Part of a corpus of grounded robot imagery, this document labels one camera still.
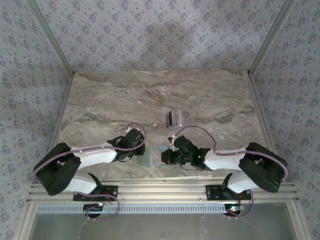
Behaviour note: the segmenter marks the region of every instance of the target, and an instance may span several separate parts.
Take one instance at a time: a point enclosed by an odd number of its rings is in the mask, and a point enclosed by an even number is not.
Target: floral wallpaper
[[[22,0],[0,1],[0,239],[12,239],[69,77]]]
[[[248,69],[282,2],[38,0],[76,72]]]
[[[320,2],[299,0],[254,77],[278,153],[320,239]]]

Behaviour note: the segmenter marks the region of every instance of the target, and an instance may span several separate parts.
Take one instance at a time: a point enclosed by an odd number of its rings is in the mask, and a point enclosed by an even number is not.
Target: gray marble tabletop
[[[207,129],[217,150],[266,145],[248,90],[246,72],[222,69],[162,71],[82,72],[74,75],[62,119],[58,142],[73,147],[100,145],[126,134],[130,122],[147,130],[147,146],[168,145],[165,114],[185,110],[190,124]],[[212,140],[199,129],[183,134],[199,148]],[[228,170],[192,171],[179,165],[139,166],[136,157],[126,163],[101,163],[85,167],[100,180],[225,176]]]

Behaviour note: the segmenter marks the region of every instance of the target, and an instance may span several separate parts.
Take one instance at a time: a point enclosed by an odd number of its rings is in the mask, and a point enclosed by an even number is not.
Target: purple cable
[[[250,191],[250,197],[251,197],[251,204],[250,204],[249,210],[248,210],[244,215],[242,215],[242,216],[238,216],[238,215],[235,214],[234,212],[228,211],[228,210],[227,210],[227,213],[234,215],[237,219],[243,218],[243,217],[247,216],[247,215],[252,211],[252,209],[254,208],[254,203],[255,203],[255,201],[254,201],[254,194],[252,193],[252,190],[251,190],[251,189],[249,189],[249,191]]]
[[[66,152],[63,152],[63,153],[60,153],[52,158],[50,158],[49,160],[45,161],[44,163],[42,163],[36,170],[33,171],[32,173],[32,178],[33,180],[39,182],[39,180],[37,179],[37,176],[36,174],[42,169],[44,168],[45,166],[47,166],[49,163],[53,162],[54,160],[60,158],[60,157],[63,157],[65,155],[68,155],[68,154],[77,154],[77,153],[80,153],[81,151],[82,152],[92,152],[92,151],[95,151],[95,150],[100,150],[100,149],[112,149],[112,150],[120,150],[120,151],[132,151],[132,150],[136,150],[138,148],[140,148],[146,141],[146,138],[147,138],[147,133],[146,133],[146,130],[145,128],[139,124],[139,123],[136,123],[136,122],[132,122],[130,124],[128,124],[126,126],[126,129],[133,125],[133,124],[136,124],[138,125],[142,130],[143,130],[143,140],[142,142],[138,145],[138,146],[135,146],[135,147],[132,147],[132,148],[120,148],[120,147],[115,147],[115,146],[93,146],[93,147],[87,147],[87,148],[84,148],[84,149],[77,149],[77,150],[70,150],[70,151],[66,151]]]
[[[236,151],[236,152],[230,152],[230,153],[219,153],[219,152],[216,152],[216,147],[217,147],[217,142],[215,140],[215,138],[210,134],[210,132],[208,132],[206,129],[204,129],[203,127],[201,126],[197,126],[197,125],[189,125],[189,126],[185,126],[183,128],[181,128],[176,134],[175,136],[177,136],[179,133],[181,133],[183,130],[187,129],[187,128],[198,128],[198,129],[201,129],[203,130],[206,134],[209,135],[209,137],[213,140],[213,152],[218,155],[218,156],[236,156],[238,154],[252,154],[252,155],[259,155],[259,156],[262,156],[262,157],[265,157],[265,158],[268,158],[274,162],[276,162],[277,164],[279,164],[283,170],[284,170],[284,175],[283,175],[283,180],[285,180],[287,177],[288,177],[288,169],[287,167],[281,162],[279,161],[278,159],[276,159],[275,157],[273,156],[270,156],[268,154],[265,154],[265,153],[262,153],[262,152],[258,152],[258,151]]]
[[[118,198],[116,198],[115,196],[112,196],[112,195],[109,195],[109,194],[86,194],[86,193],[83,193],[83,192],[77,192],[78,194],[82,195],[82,196],[85,196],[85,197],[93,197],[93,198],[96,198],[96,197],[106,197],[106,198],[112,198],[114,200],[116,200],[117,204],[118,204],[118,207],[116,208],[116,211],[115,213],[112,215],[112,216],[109,216],[109,217],[104,217],[104,218],[92,218],[92,217],[89,217],[89,212],[95,208],[95,206],[92,206],[90,207],[85,215],[86,217],[88,218],[88,220],[93,220],[93,221],[105,221],[105,220],[110,220],[112,218],[114,218],[120,211],[120,202],[118,200]]]

